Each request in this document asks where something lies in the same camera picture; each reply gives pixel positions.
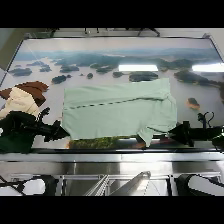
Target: folded garment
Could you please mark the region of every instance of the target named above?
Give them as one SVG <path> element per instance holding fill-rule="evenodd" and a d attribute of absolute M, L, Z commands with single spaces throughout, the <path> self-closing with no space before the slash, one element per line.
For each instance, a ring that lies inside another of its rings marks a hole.
<path fill-rule="evenodd" d="M 41 106 L 45 102 L 45 97 L 42 95 L 42 92 L 45 92 L 48 86 L 42 82 L 26 82 L 18 84 L 15 87 L 22 89 L 23 91 L 30 93 L 33 96 L 37 106 Z M 9 94 L 12 91 L 12 88 L 4 89 L 0 91 L 0 96 L 3 99 L 8 99 Z"/>
<path fill-rule="evenodd" d="M 0 119 L 5 118 L 10 111 L 22 111 L 36 117 L 40 113 L 32 95 L 17 87 L 12 88 L 5 108 L 0 111 Z"/>
<path fill-rule="evenodd" d="M 72 140 L 138 134 L 149 146 L 176 123 L 169 79 L 65 89 L 62 127 Z"/>

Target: water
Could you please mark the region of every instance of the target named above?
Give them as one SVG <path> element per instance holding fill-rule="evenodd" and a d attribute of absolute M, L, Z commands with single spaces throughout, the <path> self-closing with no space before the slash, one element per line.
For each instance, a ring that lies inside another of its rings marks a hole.
<path fill-rule="evenodd" d="M 114 69 L 111 72 L 106 74 L 97 74 L 95 69 L 89 67 L 79 67 L 80 71 L 74 71 L 70 73 L 60 73 L 61 66 L 55 66 L 48 58 L 43 58 L 39 61 L 42 61 L 50 65 L 52 71 L 50 72 L 39 72 L 40 66 L 30 66 L 33 73 L 30 76 L 20 76 L 15 77 L 11 74 L 7 74 L 1 90 L 9 87 L 13 87 L 16 84 L 29 82 L 29 81 L 41 81 L 49 85 L 49 90 L 43 95 L 46 98 L 46 102 L 40 107 L 40 110 L 43 110 L 46 107 L 50 107 L 50 114 L 45 116 L 43 121 L 48 124 L 53 124 L 53 122 L 62 119 L 62 108 L 64 100 L 64 88 L 67 87 L 79 87 L 79 86 L 97 86 L 97 85 L 113 85 L 118 83 L 127 83 L 129 82 L 129 76 L 124 75 L 119 78 L 113 78 L 112 74 Z M 14 61 L 11 65 L 11 70 L 15 68 L 15 65 L 20 64 L 21 68 L 26 68 L 26 64 L 30 64 L 34 61 Z M 202 127 L 202 124 L 197 121 L 197 114 L 199 112 L 205 113 L 207 111 L 214 112 L 215 117 L 211 121 L 211 125 L 221 125 L 224 124 L 224 104 L 220 98 L 219 89 L 216 87 L 210 86 L 199 86 L 188 83 L 179 82 L 175 77 L 174 73 L 178 72 L 177 70 L 168 70 L 167 72 L 158 72 L 159 78 L 169 78 L 171 85 L 171 94 L 176 99 L 177 109 L 178 109 L 178 122 L 182 123 L 187 120 L 190 121 L 191 127 Z M 92 79 L 87 79 L 86 75 L 88 73 L 93 73 Z M 72 77 L 68 78 L 65 82 L 60 84 L 52 84 L 52 78 L 60 75 L 70 74 Z M 223 81 L 222 75 L 216 76 L 205 76 L 208 79 L 215 81 Z M 186 101 L 188 98 L 195 98 L 200 104 L 200 110 L 195 111 L 187 107 Z M 5 100 L 0 99 L 0 106 L 2 107 L 5 103 Z M 34 148 L 65 148 L 65 145 L 69 141 L 69 137 L 60 139 L 57 141 L 51 141 L 45 143 L 42 136 L 36 136 L 34 140 Z"/>

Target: sky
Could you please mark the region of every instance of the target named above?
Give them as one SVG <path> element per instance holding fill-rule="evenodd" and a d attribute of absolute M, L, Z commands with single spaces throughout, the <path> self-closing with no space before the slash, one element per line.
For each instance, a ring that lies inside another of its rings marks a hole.
<path fill-rule="evenodd" d="M 119 48 L 214 48 L 209 39 L 153 37 L 95 37 L 24 40 L 20 52 L 80 51 Z"/>

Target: light green shirt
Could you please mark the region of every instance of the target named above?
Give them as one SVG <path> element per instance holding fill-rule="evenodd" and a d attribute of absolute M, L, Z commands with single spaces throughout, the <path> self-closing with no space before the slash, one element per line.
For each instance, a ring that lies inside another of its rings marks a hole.
<path fill-rule="evenodd" d="M 168 78 L 65 89 L 62 127 L 73 140 L 138 134 L 149 146 L 176 123 Z"/>

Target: beige cloth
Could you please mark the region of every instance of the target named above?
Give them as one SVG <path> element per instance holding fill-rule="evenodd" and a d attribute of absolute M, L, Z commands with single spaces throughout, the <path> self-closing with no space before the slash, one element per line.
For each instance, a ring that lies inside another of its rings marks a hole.
<path fill-rule="evenodd" d="M 0 111 L 0 119 L 5 118 L 10 111 L 22 111 L 36 117 L 40 113 L 32 95 L 17 87 L 12 88 L 5 108 Z"/>

